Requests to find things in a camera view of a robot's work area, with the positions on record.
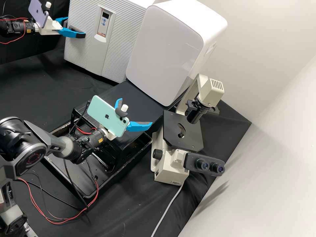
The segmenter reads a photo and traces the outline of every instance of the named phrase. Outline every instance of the microscope focus knob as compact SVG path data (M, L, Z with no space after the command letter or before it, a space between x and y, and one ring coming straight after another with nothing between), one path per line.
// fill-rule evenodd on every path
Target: microscope focus knob
M161 160L163 155L163 151L160 149L154 149L153 153L152 153L152 157L157 159L157 160Z

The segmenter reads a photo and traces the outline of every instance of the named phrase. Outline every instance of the cable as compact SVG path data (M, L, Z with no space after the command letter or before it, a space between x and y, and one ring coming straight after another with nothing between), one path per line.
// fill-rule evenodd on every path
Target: cable
M43 190L42 190L42 183L41 183L41 181L40 181L40 176L39 176L38 173L36 173L34 170L31 170L31 171L32 171L33 173L26 173L26 174L33 174L33 175L35 175L35 176L37 177L37 179L39 180L40 192L41 192L41 194L42 194L42 199L43 199L43 203L44 203L45 209L46 209L46 211L47 211L52 217L56 218L56 220L53 220L53 221L66 220L66 219L68 219L69 217L68 217L68 218L55 217L55 216L48 210L48 208L47 208L47 206L46 206L45 198L44 198L44 193L43 193Z
M77 187L75 186L75 184L73 183L73 181L72 181L72 179L71 179L71 177L70 177L70 175L69 175L69 172L68 172L68 168L67 168L67 164L66 164L66 160L65 160L65 159L64 159L64 166L65 166L66 173L67 173L67 175L68 175L68 178L69 178L69 180L70 180L71 185L72 185L73 188L75 189L75 191L76 191L77 195L79 196L79 198L81 199L82 203L86 206L86 209L88 209L88 205L87 205L86 201L83 199L83 197L82 197L82 196L80 195L80 193L78 192Z
M7 1L8 1L8 0L5 0L5 2L4 2L4 4L3 4L2 14L1 14L1 15L3 15L3 14L4 14L4 7L6 6Z
M161 224L162 220L164 219L165 215L167 214L171 204L173 203L173 201L175 200L175 198L178 196L178 194L180 193L181 189L183 187L183 184L180 186L179 190L177 191L177 193L175 194L175 196L171 199L169 205L167 206L164 214L162 215L162 217L160 218L158 224L156 225L156 228L154 229L154 232L151 234L151 237L154 237L156 231L158 230L159 225Z
M69 133L67 135L67 137L69 137L70 133L73 131L73 129L77 126L78 122L82 119L83 115L85 114L88 106L90 104L90 101L87 101L87 104L86 104L86 107L85 107L85 110L83 111L83 113L80 115L79 119L75 122L75 124L72 126L72 128L69 130Z
M16 38L16 39L14 39L14 40L9 41L9 42L0 42L0 44L9 44L9 43L12 43L12 42L14 42L14 41L17 41L17 40L23 38L24 35L25 35L25 31L26 31L25 20L27 20L27 18L25 18L25 17L19 17L19 18L15 18L15 19L0 19L0 21L19 20L19 19L23 19L23 20L24 20L24 21L23 21L23 25L24 25L24 32L23 32L23 35L20 36L19 38Z
M14 181L23 182L22 180L19 180L19 179L15 179ZM37 187L37 188L40 188L39 185L37 185L37 184L35 184L35 183L31 182L31 181L27 181L27 180L26 180L26 182L27 182L28 184L31 184L31 185ZM47 190L45 190L43 187L42 187L42 190L43 190L45 193L47 193L48 195L50 195L52 198L54 198L54 199L56 199L56 200L58 200L58 201L60 201L60 202L62 202L62 203L64 203L64 204L66 204L66 205L68 205L68 206L70 206L70 207L72 207L72 208L74 208L74 209L76 209L76 210L78 210L78 211L81 210L81 208L76 207L76 206L74 206L74 205L72 205L72 204L70 204L70 203L68 203L68 202L66 202L66 201L64 201L64 200L62 200L62 199L60 199L59 197L57 197L57 196L51 194L50 192L48 192Z
M85 114L86 110L88 109L88 106L90 104L90 101L87 101L86 103L86 107L85 107L85 110L83 111L83 113L80 115L79 119L75 122L75 124L72 126L72 128L69 130L69 133L67 135L67 137L69 137L70 133L73 131L73 129L77 126L78 122L82 119L83 115ZM87 203L85 202L85 200L83 199L83 197L79 194L78 190L77 190L77 187L75 186L75 184L73 183L70 175L69 175L69 172L68 172L68 168L67 168L67 164L66 164L66 160L64 159L64 166L65 166L65 169L66 169L66 172L67 172L67 175L68 175L68 178L70 180L70 183L72 185L72 187L75 189L77 195L79 196L79 198L81 199L81 201L84 203L84 205L86 206L86 209L88 209L88 205Z
M88 165L88 167L89 167L89 171L90 171L92 180L94 181L94 175L93 175L93 173L92 173L91 166L90 166L90 163L89 163L88 159L86 159L86 162L87 162L87 165Z
M77 126L77 130L78 130L79 132L81 132L82 134L85 134L85 135L92 134L92 132L85 132L85 131L81 130L78 126Z
M13 17L13 18L16 18L14 15L10 15L10 14L3 15L3 16L0 16L0 17L7 17L7 16L11 16L11 17Z
M50 223L52 223L52 224L54 224L54 225L64 224L64 223L66 223L66 222L68 222L68 221L70 221L70 220L76 219L78 216L81 215L81 213L83 213L84 211L87 210L87 208L85 207L85 208L84 208L83 210L81 210L76 216L71 217L71 218L68 218L68 219L66 219L66 220L64 220L64 221L61 221L61 222L54 222L54 221L51 221L49 218L47 218L47 217L45 216L45 214L42 212L42 210L41 210L41 209L38 207L38 205L36 204L36 202L35 202L35 200L34 200L34 198L33 198L33 195L32 195L31 188L30 188L29 184L28 184L24 179L22 179L22 178L20 178L20 177L19 177L18 179L21 180L21 181L23 181L23 182L27 185L27 187L28 187L28 189L29 189L29 193L30 193L31 202L32 202L32 204L35 206L35 208L38 210L38 212L39 212L43 217L45 217L45 219L46 219L48 222L50 222ZM90 207L90 206L96 201L96 199L97 199L97 197L98 197L98 195L99 195L99 186L98 186L98 183L97 183L96 181L94 181L94 183L95 183L95 186L96 186L96 188L97 188L97 190L96 190L96 195L95 195L94 199L88 204L88 207Z

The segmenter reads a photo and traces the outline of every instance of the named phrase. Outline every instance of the sticker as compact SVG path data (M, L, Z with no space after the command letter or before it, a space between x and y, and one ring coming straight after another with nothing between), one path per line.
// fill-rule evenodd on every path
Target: sticker
M3 196L2 196L2 192L0 192L0 204L4 203L4 199L3 199Z

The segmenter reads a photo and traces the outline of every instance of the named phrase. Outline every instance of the white wall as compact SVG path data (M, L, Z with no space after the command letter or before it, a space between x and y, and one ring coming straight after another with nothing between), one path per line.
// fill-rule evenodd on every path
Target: white wall
M182 230L316 236L316 56L251 125Z
M223 100L254 120L315 55L316 0L199 1L228 21L202 73L222 81Z

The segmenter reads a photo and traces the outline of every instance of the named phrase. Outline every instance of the purple smartphone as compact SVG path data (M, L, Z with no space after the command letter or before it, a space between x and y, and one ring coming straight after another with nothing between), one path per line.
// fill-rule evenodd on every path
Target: purple smartphone
M48 18L48 11L43 12L42 3L39 0L31 0L29 13L31 13L39 27L43 28L45 26Z

